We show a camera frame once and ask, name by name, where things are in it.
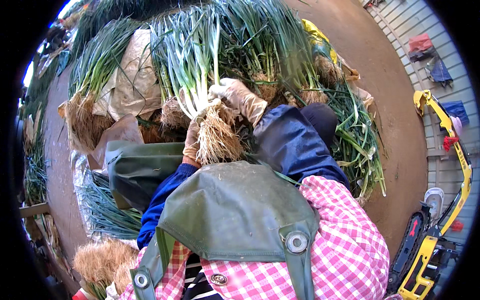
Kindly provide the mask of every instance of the snap button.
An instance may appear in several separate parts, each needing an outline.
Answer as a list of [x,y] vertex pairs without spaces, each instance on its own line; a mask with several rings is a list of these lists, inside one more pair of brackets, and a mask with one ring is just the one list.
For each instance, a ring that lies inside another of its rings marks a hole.
[[292,253],[301,253],[307,249],[308,240],[301,231],[292,231],[285,238],[285,245]]
[[141,272],[138,272],[135,277],[133,278],[135,285],[139,288],[146,288],[148,286],[148,278],[147,275]]
[[228,278],[223,274],[215,273],[210,277],[210,281],[215,285],[224,286],[227,284]]

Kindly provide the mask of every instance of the metal grommet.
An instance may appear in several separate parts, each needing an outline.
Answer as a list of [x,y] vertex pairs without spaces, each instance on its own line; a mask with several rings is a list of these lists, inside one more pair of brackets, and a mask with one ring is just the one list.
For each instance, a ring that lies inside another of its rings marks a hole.
[[210,281],[218,286],[224,286],[228,282],[228,278],[220,273],[215,273],[210,277]]
[[308,239],[301,231],[292,231],[285,238],[285,245],[292,253],[301,253],[307,249]]
[[138,272],[133,278],[133,281],[139,288],[146,288],[148,286],[148,277],[145,273]]

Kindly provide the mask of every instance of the metal wall panel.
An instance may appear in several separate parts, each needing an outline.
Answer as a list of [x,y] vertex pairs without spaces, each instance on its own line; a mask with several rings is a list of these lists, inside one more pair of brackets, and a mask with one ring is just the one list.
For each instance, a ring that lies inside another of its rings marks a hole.
[[[368,1],[360,0],[360,3],[366,5]],[[425,1],[386,0],[377,8],[367,7],[367,11],[391,42],[416,90],[430,89],[442,103],[457,100],[462,100],[464,103],[470,124],[463,128],[461,139],[470,153],[474,177],[470,196],[456,218],[464,224],[463,230],[454,232],[449,229],[444,236],[448,240],[464,243],[472,226],[480,191],[480,181],[478,180],[480,178],[478,176],[480,174],[480,158],[478,156],[480,149],[480,122],[475,95],[467,70],[449,34]],[[408,54],[406,53],[409,49],[408,39],[423,33],[429,35],[437,52],[444,61],[445,66],[454,79],[453,87],[442,87],[440,84],[433,83],[427,78],[424,70],[427,60],[412,64],[408,59]],[[423,123],[427,150],[443,149],[442,144],[445,133],[440,131],[440,120],[436,115],[430,116],[426,109],[425,112]],[[428,157],[428,188],[438,186],[444,190],[444,209],[455,198],[462,180],[463,174],[456,156],[448,158],[440,158],[439,156]],[[435,291],[438,291],[444,284],[454,265],[455,263],[450,261],[449,266],[442,272]]]

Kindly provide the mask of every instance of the concrete floor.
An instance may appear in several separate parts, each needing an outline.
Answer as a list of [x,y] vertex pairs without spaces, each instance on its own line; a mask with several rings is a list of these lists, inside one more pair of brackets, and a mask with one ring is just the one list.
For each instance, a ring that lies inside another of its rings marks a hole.
[[[312,21],[337,52],[361,75],[358,86],[375,97],[377,126],[388,152],[382,153],[387,196],[378,188],[365,210],[384,236],[391,259],[401,242],[409,216],[420,207],[427,188],[426,143],[421,120],[412,103],[413,88],[385,34],[357,0],[286,0],[301,18]],[[65,101],[70,69],[52,83],[47,107],[48,203],[60,234],[63,252],[71,261],[87,242],[73,192],[67,131],[57,107]],[[62,276],[71,292],[79,288]]]

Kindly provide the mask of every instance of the dark pants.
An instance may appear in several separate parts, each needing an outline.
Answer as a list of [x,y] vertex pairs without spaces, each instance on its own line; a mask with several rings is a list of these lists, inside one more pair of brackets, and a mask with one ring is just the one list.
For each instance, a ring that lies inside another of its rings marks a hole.
[[338,122],[335,112],[325,103],[312,103],[300,108],[300,112],[312,124],[327,148],[330,149]]

